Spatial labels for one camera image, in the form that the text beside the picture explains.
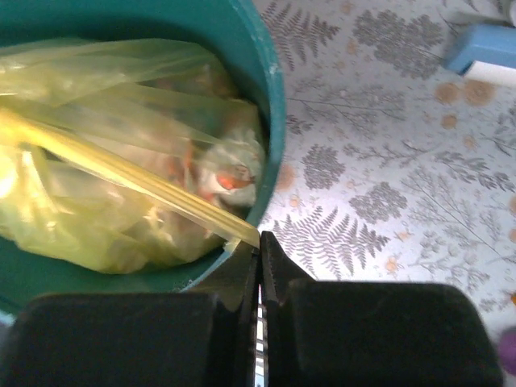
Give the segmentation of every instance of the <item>trash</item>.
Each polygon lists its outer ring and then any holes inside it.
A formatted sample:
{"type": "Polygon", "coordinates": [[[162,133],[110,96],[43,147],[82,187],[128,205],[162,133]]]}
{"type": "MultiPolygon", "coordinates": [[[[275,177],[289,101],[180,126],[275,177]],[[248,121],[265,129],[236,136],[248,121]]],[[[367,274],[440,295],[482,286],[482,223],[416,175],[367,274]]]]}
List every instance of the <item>trash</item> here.
{"type": "Polygon", "coordinates": [[[258,246],[240,218],[262,179],[260,118],[212,54],[69,39],[0,55],[0,235],[102,273],[258,246]]]}

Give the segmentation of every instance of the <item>leaf print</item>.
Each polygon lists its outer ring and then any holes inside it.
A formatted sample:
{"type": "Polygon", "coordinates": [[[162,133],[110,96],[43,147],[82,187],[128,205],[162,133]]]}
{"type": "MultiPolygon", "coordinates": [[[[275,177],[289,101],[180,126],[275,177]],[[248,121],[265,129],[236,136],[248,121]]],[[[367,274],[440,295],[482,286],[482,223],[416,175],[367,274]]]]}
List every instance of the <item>leaf print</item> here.
{"type": "Polygon", "coordinates": [[[450,285],[465,288],[469,293],[478,290],[490,278],[488,274],[472,266],[474,260],[470,259],[467,252],[458,263],[457,259],[453,260],[452,258],[456,257],[456,247],[447,245],[434,231],[425,231],[420,245],[422,249],[419,257],[414,263],[409,264],[409,267],[418,266],[430,274],[436,274],[439,271],[450,273],[445,281],[450,285]]]}
{"type": "Polygon", "coordinates": [[[407,207],[407,200],[398,191],[392,189],[388,182],[375,185],[364,196],[357,196],[349,201],[356,214],[368,223],[387,222],[392,216],[400,218],[399,210],[407,207]]]}
{"type": "Polygon", "coordinates": [[[471,8],[473,8],[476,12],[478,12],[478,9],[476,8],[475,3],[473,2],[473,0],[464,0],[464,2],[466,4],[468,4],[471,8]]]}
{"type": "Polygon", "coordinates": [[[455,186],[446,176],[418,167],[402,179],[402,184],[420,195],[417,205],[410,209],[409,218],[421,224],[443,227],[447,236],[455,239],[462,248],[483,245],[500,256],[493,243],[499,239],[499,236],[493,239],[497,224],[491,223],[490,217],[494,215],[479,211],[463,195],[457,195],[455,186]],[[490,243],[483,234],[491,236],[490,243]]]}
{"type": "Polygon", "coordinates": [[[304,176],[309,189],[330,189],[346,167],[337,161],[337,151],[332,147],[313,145],[302,158],[304,176]]]}
{"type": "Polygon", "coordinates": [[[485,313],[491,313],[494,311],[501,312],[508,306],[512,305],[511,301],[512,292],[507,289],[500,291],[500,296],[497,298],[482,298],[478,303],[478,307],[485,313]]]}
{"type": "Polygon", "coordinates": [[[342,279],[343,268],[353,275],[356,260],[365,268],[367,259],[374,259],[390,239],[367,225],[361,227],[348,214],[337,220],[338,213],[336,207],[324,216],[322,207],[318,206],[309,217],[296,222],[287,215],[284,222],[274,222],[273,232],[285,252],[300,257],[303,267],[311,273],[314,274],[314,262],[317,262],[342,279]]]}
{"type": "Polygon", "coordinates": [[[485,213],[481,213],[481,223],[487,227],[489,236],[491,237],[491,244],[496,246],[500,240],[501,224],[498,221],[498,217],[494,210],[488,210],[485,213]]]}
{"type": "Polygon", "coordinates": [[[516,103],[507,113],[498,116],[498,128],[492,135],[480,138],[492,142],[495,148],[506,156],[516,154],[516,103]]]}
{"type": "Polygon", "coordinates": [[[313,89],[320,89],[324,85],[323,75],[321,73],[311,74],[298,81],[293,90],[293,96],[296,97],[298,94],[303,94],[313,89]]]}
{"type": "Polygon", "coordinates": [[[408,141],[402,141],[403,151],[393,150],[389,144],[384,144],[383,151],[377,150],[375,147],[369,147],[367,150],[360,150],[353,144],[344,145],[343,151],[346,156],[356,157],[357,160],[381,160],[380,168],[390,166],[392,162],[399,162],[399,168],[405,168],[420,156],[427,154],[434,148],[421,149],[416,148],[408,141]]]}
{"type": "Polygon", "coordinates": [[[333,40],[340,27],[322,22],[318,16],[312,18],[310,12],[303,12],[300,8],[291,14],[291,9],[292,4],[288,3],[280,10],[277,1],[274,0],[261,16],[274,38],[283,63],[290,71],[294,71],[293,54],[305,65],[306,47],[317,58],[318,45],[326,47],[328,40],[333,40]]]}
{"type": "Polygon", "coordinates": [[[516,191],[516,185],[505,173],[490,174],[487,162],[482,157],[467,158],[458,152],[440,152],[434,156],[434,161],[447,166],[447,172],[453,180],[471,184],[477,182],[487,189],[501,189],[504,192],[516,191]]]}
{"type": "Polygon", "coordinates": [[[503,14],[503,1],[502,0],[489,0],[491,4],[493,4],[499,14],[503,14]]]}
{"type": "Polygon", "coordinates": [[[428,15],[407,22],[391,10],[376,18],[367,10],[356,19],[353,35],[360,44],[375,47],[374,56],[402,77],[426,80],[439,68],[441,58],[428,50],[443,42],[442,28],[428,15]]]}
{"type": "Polygon", "coordinates": [[[380,117],[404,121],[405,94],[384,89],[382,85],[365,85],[349,89],[345,85],[323,86],[319,99],[288,98],[300,102],[306,114],[314,121],[339,123],[341,119],[351,124],[351,129],[367,139],[376,136],[374,127],[380,117]]]}
{"type": "Polygon", "coordinates": [[[287,115],[287,127],[289,131],[295,135],[302,135],[306,131],[311,131],[313,125],[313,123],[298,119],[293,114],[287,115]]]}

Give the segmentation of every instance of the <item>black clamp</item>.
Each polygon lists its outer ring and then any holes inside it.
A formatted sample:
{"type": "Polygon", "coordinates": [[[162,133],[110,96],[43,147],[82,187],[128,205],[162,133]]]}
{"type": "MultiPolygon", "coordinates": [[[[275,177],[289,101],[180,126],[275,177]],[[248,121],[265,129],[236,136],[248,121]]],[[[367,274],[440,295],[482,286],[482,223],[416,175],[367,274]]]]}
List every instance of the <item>black clamp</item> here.
{"type": "Polygon", "coordinates": [[[252,386],[259,285],[270,387],[503,386],[458,289],[316,282],[270,232],[188,293],[34,300],[5,342],[0,386],[252,386]]]}

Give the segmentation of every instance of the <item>orange flower print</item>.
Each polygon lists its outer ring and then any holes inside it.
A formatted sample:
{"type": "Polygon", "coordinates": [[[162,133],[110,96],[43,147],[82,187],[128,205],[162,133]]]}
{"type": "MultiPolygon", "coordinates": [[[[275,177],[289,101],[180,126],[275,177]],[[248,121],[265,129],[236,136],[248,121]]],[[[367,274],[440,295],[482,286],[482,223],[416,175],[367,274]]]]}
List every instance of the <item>orange flower print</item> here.
{"type": "Polygon", "coordinates": [[[509,201],[509,211],[513,216],[516,216],[516,196],[513,196],[509,201]]]}
{"type": "Polygon", "coordinates": [[[387,258],[387,262],[385,262],[385,270],[391,276],[396,276],[397,272],[403,268],[401,264],[398,263],[398,256],[390,256],[387,258]]]}
{"type": "Polygon", "coordinates": [[[302,214],[302,208],[306,207],[304,201],[299,197],[299,193],[290,195],[289,206],[299,214],[302,214]]]}
{"type": "Polygon", "coordinates": [[[276,190],[286,191],[296,180],[296,170],[289,164],[283,164],[277,177],[276,190]]]}
{"type": "Polygon", "coordinates": [[[473,151],[476,149],[478,144],[476,143],[475,137],[472,135],[465,135],[462,140],[464,146],[469,149],[470,151],[473,151]]]}
{"type": "Polygon", "coordinates": [[[451,105],[459,100],[460,89],[454,83],[441,83],[435,89],[434,97],[443,105],[451,105]]]}
{"type": "Polygon", "coordinates": [[[486,106],[493,100],[495,91],[490,83],[468,80],[464,85],[464,100],[470,106],[486,106]]]}
{"type": "Polygon", "coordinates": [[[457,117],[454,114],[448,114],[443,116],[443,119],[441,119],[441,127],[444,129],[455,129],[457,126],[457,117]]]}
{"type": "Polygon", "coordinates": [[[354,39],[350,39],[349,42],[347,42],[346,52],[349,55],[356,55],[358,53],[358,44],[354,39]]]}

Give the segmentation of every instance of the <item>trash can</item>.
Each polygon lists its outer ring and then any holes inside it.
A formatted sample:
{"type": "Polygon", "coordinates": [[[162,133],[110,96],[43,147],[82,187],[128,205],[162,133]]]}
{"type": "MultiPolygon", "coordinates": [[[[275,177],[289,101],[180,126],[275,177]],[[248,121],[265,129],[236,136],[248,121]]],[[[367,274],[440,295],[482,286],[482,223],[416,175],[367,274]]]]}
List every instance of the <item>trash can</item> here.
{"type": "MultiPolygon", "coordinates": [[[[268,130],[264,181],[247,221],[257,226],[276,182],[285,138],[285,95],[272,40],[251,0],[17,0],[0,2],[0,45],[72,36],[196,42],[223,61],[268,130]]],[[[177,292],[228,260],[222,249],[160,272],[106,275],[22,252],[0,239],[0,310],[16,314],[46,293],[177,292]]]]}

